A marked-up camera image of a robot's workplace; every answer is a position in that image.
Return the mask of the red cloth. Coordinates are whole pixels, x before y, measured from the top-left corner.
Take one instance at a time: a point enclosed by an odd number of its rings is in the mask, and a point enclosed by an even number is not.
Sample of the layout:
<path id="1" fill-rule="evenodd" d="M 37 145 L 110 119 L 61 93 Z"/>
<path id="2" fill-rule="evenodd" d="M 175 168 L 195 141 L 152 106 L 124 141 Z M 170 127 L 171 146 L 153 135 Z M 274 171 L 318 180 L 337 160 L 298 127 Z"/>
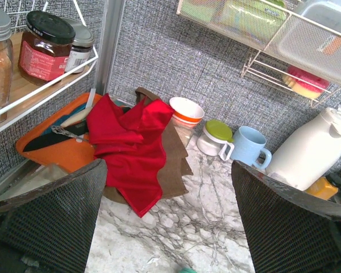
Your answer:
<path id="1" fill-rule="evenodd" d="M 105 95 L 86 118 L 94 157 L 107 165 L 106 186 L 116 188 L 139 217 L 163 194 L 157 179 L 167 158 L 161 135 L 173 113 L 160 99 L 141 100 L 124 112 Z"/>

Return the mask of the black knife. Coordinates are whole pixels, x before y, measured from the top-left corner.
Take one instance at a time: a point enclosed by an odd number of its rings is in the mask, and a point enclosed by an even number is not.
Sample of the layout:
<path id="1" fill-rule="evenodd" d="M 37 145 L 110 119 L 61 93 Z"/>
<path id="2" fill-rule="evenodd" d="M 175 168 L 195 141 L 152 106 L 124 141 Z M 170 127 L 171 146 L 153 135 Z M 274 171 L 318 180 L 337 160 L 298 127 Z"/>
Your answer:
<path id="1" fill-rule="evenodd" d="M 70 125 L 70 126 L 67 126 L 64 128 L 66 128 L 67 130 L 72 131 L 72 132 L 77 134 L 77 130 L 74 128 L 75 125 L 84 126 L 84 125 L 87 125 L 87 123 L 86 123 L 86 121 L 82 121 L 82 122 L 75 123 L 73 125 Z M 45 148 L 45 147 L 48 147 L 48 146 L 51 146 L 54 144 L 58 144 L 60 142 L 63 142 L 63 141 L 69 140 L 69 139 L 72 139 L 72 138 L 69 138 L 69 137 L 66 137 L 63 135 L 59 135 L 59 134 L 55 134 L 51 131 L 48 134 L 37 136 L 33 140 L 29 141 L 25 145 L 23 151 L 29 152 L 29 151 L 39 150 L 41 148 Z"/>

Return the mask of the white thermos jug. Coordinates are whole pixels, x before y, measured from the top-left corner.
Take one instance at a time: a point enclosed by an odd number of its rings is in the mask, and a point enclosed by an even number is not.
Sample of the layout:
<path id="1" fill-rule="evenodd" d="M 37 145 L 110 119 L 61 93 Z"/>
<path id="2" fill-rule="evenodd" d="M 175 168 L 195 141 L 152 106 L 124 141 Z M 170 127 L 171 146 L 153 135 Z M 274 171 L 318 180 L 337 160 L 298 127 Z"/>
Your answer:
<path id="1" fill-rule="evenodd" d="M 341 107 L 327 107 L 288 137 L 272 155 L 265 173 L 304 191 L 340 157 Z"/>

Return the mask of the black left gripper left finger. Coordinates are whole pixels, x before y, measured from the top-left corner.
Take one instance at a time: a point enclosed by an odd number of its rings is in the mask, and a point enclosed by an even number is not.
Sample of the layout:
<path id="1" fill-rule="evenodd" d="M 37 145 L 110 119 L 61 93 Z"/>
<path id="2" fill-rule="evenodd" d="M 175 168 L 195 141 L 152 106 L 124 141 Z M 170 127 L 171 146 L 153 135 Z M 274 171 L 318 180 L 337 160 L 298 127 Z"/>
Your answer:
<path id="1" fill-rule="evenodd" d="M 0 201 L 0 272 L 24 272 L 23 256 L 52 272 L 84 272 L 106 176 L 106 163 L 97 159 Z"/>

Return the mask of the glass jar green lid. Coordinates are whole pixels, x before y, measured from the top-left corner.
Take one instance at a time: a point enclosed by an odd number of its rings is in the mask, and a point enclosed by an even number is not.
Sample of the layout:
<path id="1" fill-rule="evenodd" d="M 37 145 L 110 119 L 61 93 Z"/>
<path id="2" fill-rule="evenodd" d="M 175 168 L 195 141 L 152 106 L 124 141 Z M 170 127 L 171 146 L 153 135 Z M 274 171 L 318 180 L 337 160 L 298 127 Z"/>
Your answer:
<path id="1" fill-rule="evenodd" d="M 212 119 L 205 123 L 197 147 L 205 155 L 228 161 L 235 148 L 232 136 L 232 130 L 225 123 Z"/>

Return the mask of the red jam jar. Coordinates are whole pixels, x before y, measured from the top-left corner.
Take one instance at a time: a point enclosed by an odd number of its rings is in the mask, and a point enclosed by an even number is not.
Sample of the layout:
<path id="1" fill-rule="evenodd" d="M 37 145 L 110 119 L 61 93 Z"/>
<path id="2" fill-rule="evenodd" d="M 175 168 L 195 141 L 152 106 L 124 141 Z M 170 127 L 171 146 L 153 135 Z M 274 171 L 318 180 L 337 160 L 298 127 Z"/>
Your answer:
<path id="1" fill-rule="evenodd" d="M 41 86 L 63 75 L 75 34 L 73 27 L 56 15 L 29 12 L 18 60 L 22 77 Z"/>

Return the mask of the clear plastic container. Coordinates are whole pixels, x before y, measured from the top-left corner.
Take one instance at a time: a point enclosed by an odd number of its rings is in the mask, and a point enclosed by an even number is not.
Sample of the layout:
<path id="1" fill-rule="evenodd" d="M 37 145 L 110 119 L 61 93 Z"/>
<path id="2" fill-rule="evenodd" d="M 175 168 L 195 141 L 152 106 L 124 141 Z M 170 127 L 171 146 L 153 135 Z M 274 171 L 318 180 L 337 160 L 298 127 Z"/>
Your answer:
<path id="1" fill-rule="evenodd" d="M 290 64 L 341 85 L 341 1 L 305 1 L 278 38 L 277 51 Z"/>

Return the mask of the yellow spice bottle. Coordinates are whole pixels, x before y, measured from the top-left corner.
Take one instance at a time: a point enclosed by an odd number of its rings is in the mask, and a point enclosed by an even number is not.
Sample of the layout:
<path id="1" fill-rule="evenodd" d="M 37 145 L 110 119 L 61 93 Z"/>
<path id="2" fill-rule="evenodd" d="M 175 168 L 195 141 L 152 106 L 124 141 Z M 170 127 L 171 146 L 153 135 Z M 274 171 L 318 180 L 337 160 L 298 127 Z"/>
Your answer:
<path id="1" fill-rule="evenodd" d="M 337 186 L 329 182 L 325 176 L 322 176 L 308 187 L 305 193 L 323 200 L 329 200 L 338 193 L 338 190 Z"/>

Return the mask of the white orange striped bowl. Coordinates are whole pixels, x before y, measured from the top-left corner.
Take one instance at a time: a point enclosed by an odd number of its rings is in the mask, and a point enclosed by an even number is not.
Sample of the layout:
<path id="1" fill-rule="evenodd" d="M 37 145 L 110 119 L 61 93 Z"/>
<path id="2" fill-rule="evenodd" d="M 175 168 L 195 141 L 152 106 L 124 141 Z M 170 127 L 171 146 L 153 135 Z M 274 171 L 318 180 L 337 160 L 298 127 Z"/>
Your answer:
<path id="1" fill-rule="evenodd" d="M 173 97 L 169 100 L 169 104 L 174 110 L 173 118 L 187 125 L 199 124 L 205 115 L 199 104 L 187 98 Z"/>

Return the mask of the brown felt mat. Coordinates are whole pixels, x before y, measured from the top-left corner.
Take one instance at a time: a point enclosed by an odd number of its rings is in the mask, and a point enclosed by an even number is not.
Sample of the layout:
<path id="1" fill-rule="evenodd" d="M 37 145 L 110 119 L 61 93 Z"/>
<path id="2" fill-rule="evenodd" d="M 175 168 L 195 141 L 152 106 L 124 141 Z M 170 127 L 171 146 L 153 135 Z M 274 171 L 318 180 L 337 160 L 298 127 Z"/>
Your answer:
<path id="1" fill-rule="evenodd" d="M 135 93 L 137 96 L 136 103 L 145 98 L 145 104 L 147 105 L 151 101 L 160 99 L 144 87 L 138 87 Z M 185 175 L 193 175 L 193 173 L 186 160 L 188 157 L 186 148 L 171 121 L 169 121 L 162 133 L 162 144 L 167 158 L 165 166 L 157 174 L 159 184 L 163 190 L 161 199 L 182 196 L 188 193 L 182 177 Z M 124 197 L 114 187 L 105 187 L 103 195 L 111 201 L 127 204 Z"/>

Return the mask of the small glass jar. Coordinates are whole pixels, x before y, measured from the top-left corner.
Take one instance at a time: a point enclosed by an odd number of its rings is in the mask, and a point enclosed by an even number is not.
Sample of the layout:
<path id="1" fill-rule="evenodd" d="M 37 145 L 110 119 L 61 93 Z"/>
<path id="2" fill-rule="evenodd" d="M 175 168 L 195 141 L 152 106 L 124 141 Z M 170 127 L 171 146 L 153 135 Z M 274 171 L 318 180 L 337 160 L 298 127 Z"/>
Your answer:
<path id="1" fill-rule="evenodd" d="M 192 139 L 192 136 L 194 134 L 194 130 L 190 127 L 187 127 L 183 125 L 180 121 L 172 117 L 171 119 L 174 128 L 177 131 L 178 136 L 180 137 L 180 140 L 185 148 L 187 148 L 189 142 Z"/>

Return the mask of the orange tray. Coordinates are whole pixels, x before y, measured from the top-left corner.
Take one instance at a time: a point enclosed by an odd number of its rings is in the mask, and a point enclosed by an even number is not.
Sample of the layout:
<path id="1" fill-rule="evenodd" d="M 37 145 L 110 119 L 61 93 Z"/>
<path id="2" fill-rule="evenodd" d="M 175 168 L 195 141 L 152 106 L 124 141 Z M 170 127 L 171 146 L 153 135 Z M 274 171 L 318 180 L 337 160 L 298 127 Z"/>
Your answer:
<path id="1" fill-rule="evenodd" d="M 25 146 L 34 138 L 40 136 L 47 128 L 61 117 L 70 114 L 75 108 L 86 105 L 89 93 L 84 93 L 64 106 L 62 109 L 37 125 L 15 144 L 17 152 L 23 157 L 38 164 L 47 166 L 51 163 L 59 165 L 69 173 L 91 163 L 94 160 L 94 148 L 88 142 L 78 142 L 70 139 L 38 150 L 25 151 Z"/>

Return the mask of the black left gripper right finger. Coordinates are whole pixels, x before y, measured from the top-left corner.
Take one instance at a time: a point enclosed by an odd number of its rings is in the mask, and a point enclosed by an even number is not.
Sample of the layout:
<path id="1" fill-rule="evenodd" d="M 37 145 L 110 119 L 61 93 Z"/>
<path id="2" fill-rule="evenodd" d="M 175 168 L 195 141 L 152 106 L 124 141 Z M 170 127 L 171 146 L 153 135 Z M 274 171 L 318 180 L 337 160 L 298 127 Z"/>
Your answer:
<path id="1" fill-rule="evenodd" d="M 256 272 L 341 272 L 341 205 L 234 161 L 232 184 Z"/>

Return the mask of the green food packet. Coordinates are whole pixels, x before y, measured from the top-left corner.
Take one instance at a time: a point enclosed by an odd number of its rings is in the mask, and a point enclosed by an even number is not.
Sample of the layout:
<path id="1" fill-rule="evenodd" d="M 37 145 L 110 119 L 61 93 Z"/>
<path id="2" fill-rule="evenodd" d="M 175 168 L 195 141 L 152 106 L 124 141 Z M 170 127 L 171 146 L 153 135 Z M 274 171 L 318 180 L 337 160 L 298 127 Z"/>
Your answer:
<path id="1" fill-rule="evenodd" d="M 179 12 L 226 32 L 268 40 L 286 20 L 285 8 L 284 1 L 182 1 Z"/>

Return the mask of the small dark jar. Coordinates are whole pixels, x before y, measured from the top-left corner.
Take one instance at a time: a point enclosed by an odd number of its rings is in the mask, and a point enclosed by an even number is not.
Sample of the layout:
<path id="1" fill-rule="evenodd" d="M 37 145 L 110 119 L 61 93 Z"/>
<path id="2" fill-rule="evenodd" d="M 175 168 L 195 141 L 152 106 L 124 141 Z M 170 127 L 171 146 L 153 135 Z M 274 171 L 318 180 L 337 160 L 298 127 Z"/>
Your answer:
<path id="1" fill-rule="evenodd" d="M 76 33 L 65 68 L 65 72 L 69 72 L 88 60 L 94 44 L 94 35 L 80 22 L 70 18 L 63 20 L 69 23 Z"/>

